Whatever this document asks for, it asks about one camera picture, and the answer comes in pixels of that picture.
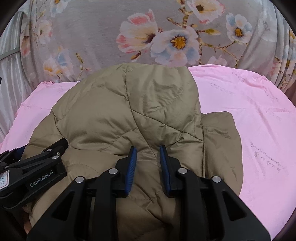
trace gray fabric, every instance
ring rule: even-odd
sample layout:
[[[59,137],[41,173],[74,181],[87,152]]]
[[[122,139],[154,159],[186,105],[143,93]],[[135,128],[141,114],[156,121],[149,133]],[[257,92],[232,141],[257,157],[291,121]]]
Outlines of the gray fabric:
[[[247,69],[286,91],[294,39],[269,0],[31,0],[21,49],[33,88],[137,61]]]
[[[19,52],[22,16],[17,12],[0,37],[0,143],[12,127],[21,103],[32,92]]]

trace label sticker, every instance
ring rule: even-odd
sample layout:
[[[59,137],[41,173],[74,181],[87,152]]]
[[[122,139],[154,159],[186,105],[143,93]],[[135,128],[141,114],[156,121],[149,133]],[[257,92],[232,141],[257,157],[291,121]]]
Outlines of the label sticker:
[[[9,184],[9,170],[0,174],[0,190]]]

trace screw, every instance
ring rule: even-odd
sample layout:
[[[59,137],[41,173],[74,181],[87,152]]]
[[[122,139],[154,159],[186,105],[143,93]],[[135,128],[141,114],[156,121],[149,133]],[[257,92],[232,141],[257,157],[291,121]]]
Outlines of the screw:
[[[178,172],[181,173],[181,174],[186,174],[187,173],[187,169],[184,168],[184,167],[181,167],[178,169]]]
[[[84,181],[83,177],[76,177],[75,178],[75,182],[77,182],[77,183],[82,183],[83,181]]]
[[[221,182],[221,178],[220,178],[219,176],[213,176],[213,177],[212,177],[212,180],[213,180],[213,182],[215,182],[215,183],[219,183],[219,182]]]
[[[111,168],[111,169],[109,170],[109,173],[110,173],[110,174],[116,174],[116,173],[118,173],[118,170],[117,170],[116,168]]]

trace brown puffer jacket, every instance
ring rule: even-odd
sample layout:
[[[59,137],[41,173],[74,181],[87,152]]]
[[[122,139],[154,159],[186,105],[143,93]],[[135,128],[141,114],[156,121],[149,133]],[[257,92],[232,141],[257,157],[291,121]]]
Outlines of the brown puffer jacket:
[[[77,176],[99,176],[137,148],[130,195],[117,199],[120,241],[178,240],[180,204],[164,195],[159,147],[198,176],[221,176],[239,194],[242,149],[230,113],[200,113],[186,67],[121,64],[81,81],[37,126],[23,159],[66,138],[67,176],[30,205],[32,225]]]

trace pink bedsheet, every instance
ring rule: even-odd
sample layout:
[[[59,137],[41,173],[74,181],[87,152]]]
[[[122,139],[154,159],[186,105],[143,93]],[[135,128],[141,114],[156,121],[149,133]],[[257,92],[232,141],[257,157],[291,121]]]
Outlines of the pink bedsheet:
[[[296,206],[296,109],[264,76],[217,65],[190,67],[201,112],[228,111],[240,133],[244,180],[240,198],[274,238]],[[77,82],[41,83],[17,112],[0,153],[29,142],[34,128]]]

